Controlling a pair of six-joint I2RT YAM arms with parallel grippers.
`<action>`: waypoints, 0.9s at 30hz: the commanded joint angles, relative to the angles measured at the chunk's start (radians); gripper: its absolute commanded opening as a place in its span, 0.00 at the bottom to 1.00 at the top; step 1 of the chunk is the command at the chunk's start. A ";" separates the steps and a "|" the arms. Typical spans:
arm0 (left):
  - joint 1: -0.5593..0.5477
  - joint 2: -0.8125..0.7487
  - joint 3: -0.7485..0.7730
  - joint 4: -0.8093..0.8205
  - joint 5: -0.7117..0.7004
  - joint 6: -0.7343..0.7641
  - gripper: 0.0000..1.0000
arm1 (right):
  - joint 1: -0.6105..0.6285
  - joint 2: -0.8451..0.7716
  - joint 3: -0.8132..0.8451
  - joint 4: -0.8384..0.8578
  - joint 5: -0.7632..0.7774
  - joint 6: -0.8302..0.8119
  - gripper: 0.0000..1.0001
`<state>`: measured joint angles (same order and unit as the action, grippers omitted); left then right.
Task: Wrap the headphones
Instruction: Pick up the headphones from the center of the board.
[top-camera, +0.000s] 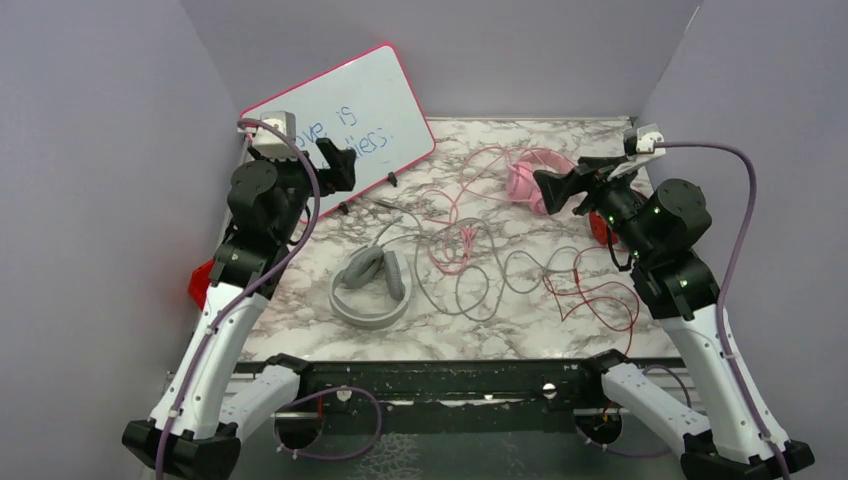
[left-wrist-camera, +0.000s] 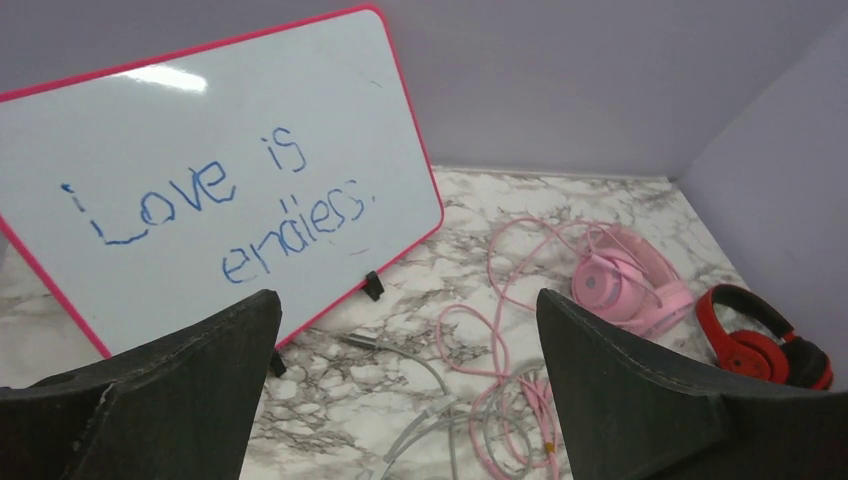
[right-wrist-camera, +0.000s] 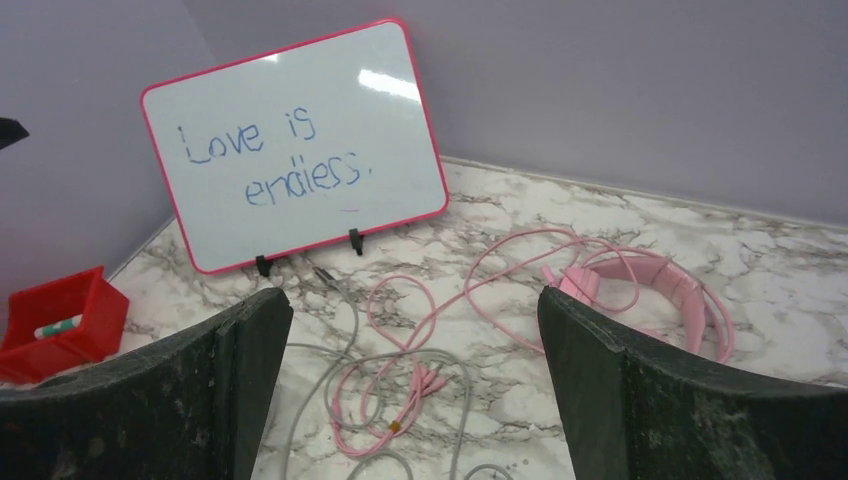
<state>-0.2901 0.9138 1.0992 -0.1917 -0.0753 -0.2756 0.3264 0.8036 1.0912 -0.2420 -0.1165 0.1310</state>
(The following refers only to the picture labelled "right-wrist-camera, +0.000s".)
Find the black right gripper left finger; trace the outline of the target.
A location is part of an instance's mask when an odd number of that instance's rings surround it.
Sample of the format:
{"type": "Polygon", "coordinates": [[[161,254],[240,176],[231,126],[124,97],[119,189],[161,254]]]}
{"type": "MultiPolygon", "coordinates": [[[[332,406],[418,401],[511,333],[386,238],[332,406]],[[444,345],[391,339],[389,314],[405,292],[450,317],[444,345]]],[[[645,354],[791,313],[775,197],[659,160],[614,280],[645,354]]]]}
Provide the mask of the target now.
{"type": "Polygon", "coordinates": [[[266,288],[175,334],[1,394],[5,479],[247,479],[293,320],[266,288]]]}

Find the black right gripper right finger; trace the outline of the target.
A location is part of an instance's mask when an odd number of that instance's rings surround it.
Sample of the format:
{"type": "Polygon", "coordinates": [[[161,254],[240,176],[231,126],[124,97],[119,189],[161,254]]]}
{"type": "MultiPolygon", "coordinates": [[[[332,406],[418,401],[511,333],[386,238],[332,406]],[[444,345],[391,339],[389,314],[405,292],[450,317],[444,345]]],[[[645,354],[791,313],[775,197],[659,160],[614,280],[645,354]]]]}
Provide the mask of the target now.
{"type": "Polygon", "coordinates": [[[843,479],[847,392],[729,367],[545,288],[538,325],[579,479],[843,479]]]}

